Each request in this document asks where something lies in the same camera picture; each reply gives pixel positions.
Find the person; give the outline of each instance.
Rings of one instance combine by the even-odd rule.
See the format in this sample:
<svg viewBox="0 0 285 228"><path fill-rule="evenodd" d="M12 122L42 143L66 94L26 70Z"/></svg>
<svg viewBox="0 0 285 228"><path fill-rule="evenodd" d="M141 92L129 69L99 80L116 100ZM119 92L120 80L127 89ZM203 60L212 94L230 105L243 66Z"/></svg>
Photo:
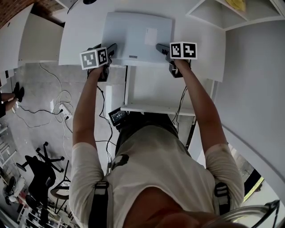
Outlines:
<svg viewBox="0 0 285 228"><path fill-rule="evenodd" d="M20 84L18 82L12 93L0 93L0 118L5 116L6 112L11 110L17 101L22 102L24 94L24 88L22 87L20 89Z"/></svg>
<svg viewBox="0 0 285 228"><path fill-rule="evenodd" d="M207 168L191 158L165 114L161 118L160 114L134 114L143 120L134 118L137 123L130 120L120 130L106 177L113 189L113 227L200 228L219 215L214 204L218 182L228 187L231 210L243 202L244 185L217 109L188 63L175 60L175 65L193 104ZM94 139L95 88L101 71L90 72L73 119L69 205L81 228L88 227L94 186L104 178ZM244 226L226 223L215 227Z"/></svg>

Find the concrete floor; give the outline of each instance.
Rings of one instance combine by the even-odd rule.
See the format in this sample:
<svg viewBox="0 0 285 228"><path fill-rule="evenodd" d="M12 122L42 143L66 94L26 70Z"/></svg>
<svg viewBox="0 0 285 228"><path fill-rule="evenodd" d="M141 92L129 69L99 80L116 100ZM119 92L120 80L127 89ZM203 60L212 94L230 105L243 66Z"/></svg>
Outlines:
<svg viewBox="0 0 285 228"><path fill-rule="evenodd" d="M70 100L67 92L62 93L61 100L65 102L71 101L70 104L72 105L74 112L87 78L86 71L83 71L80 66L58 66L58 63L41 63L41 66L58 77L62 85L62 90L70 92L72 100ZM22 103L19 103L20 106L31 111L37 111L39 109L52 111L54 109L56 98L61 92L60 83L54 76L44 71L39 64L26 64L16 69L15 76L11 79L12 83L8 80L8 83L1 88L1 92L10 93L12 91L11 87L14 88L15 83L19 81L20 86L25 88L25 96ZM111 68L108 82L100 82L98 85L103 91L106 90L106 86L112 86L111 109L114 110L120 107L124 99L125 68ZM104 119L99 117L102 105L102 95L100 91L97 90L94 132L96 140L108 140L110 137L109 125ZM70 105L66 104L66 107L72 111ZM182 117L180 119L179 138L184 144L186 144L190 132L192 119L193 117ZM4 116L0 122L9 127L7 133L15 143L15 149L17 150L17 153L13 156L13 161L15 163L24 163L25 155L35 156L35 149L38 147L42 148L43 143L47 141L49 143L48 154L50 158L64 156L65 160L57 162L56 166L65 169L67 160L70 159L69 157L71 157L72 153L72 134L67 129L65 123L58 122L52 114L46 112L32 114L23 111L20 107L16 107L16 114L12 111L7 112L6 116ZM68 120L68 126L72 129L72 119ZM63 148L64 132L65 150ZM111 141L116 144L117 139L118 131L113 127L113 137ZM100 162L103 171L105 172L108 163L106 142L98 142L97 147ZM109 144L109 152L113 158L114 150L115 146ZM7 164L6 169L11 169L11 172L16 177L21 174L26 179L27 186L29 186L34 176L30 167L26 168L27 172L17 170L13 161L11 160L11 162ZM69 165L67 171L68 177L70 177L70 170L71 165ZM56 172L56 175L57 180L55 184L63 179L63 173Z"/></svg>

